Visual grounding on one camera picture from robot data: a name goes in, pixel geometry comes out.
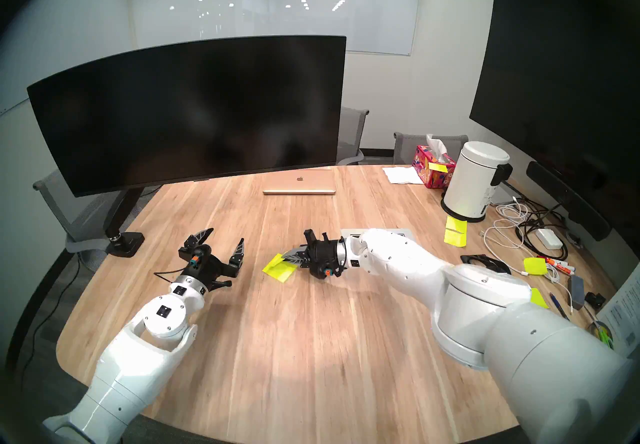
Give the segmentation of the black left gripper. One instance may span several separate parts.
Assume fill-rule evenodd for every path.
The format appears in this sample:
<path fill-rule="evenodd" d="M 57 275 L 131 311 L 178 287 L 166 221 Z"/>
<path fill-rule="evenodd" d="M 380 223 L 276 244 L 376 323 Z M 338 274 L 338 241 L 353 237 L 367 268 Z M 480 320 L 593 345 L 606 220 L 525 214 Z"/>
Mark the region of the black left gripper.
<path fill-rule="evenodd" d="M 242 267 L 245 256 L 245 239 L 241 238 L 228 263 L 223 263 L 213 254 L 210 246 L 204 244 L 214 228 L 207 228 L 190 235 L 181 247 L 186 253 L 186 276 L 198 280 L 207 292 L 231 287 L 231 280 L 219 281 L 220 276 L 238 277 L 238 268 Z"/>

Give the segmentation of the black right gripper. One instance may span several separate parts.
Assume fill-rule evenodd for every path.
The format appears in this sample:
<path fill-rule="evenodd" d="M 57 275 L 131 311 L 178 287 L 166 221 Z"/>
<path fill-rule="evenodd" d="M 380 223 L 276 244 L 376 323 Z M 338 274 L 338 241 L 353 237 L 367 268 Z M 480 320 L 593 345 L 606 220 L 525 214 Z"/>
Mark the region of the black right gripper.
<path fill-rule="evenodd" d="M 319 280 L 327 276 L 340 277 L 346 268 L 346 241 L 329 239 L 327 233 L 318 239 L 312 229 L 304 231 L 306 247 L 295 247 L 282 255 L 286 262 L 308 269 Z"/>

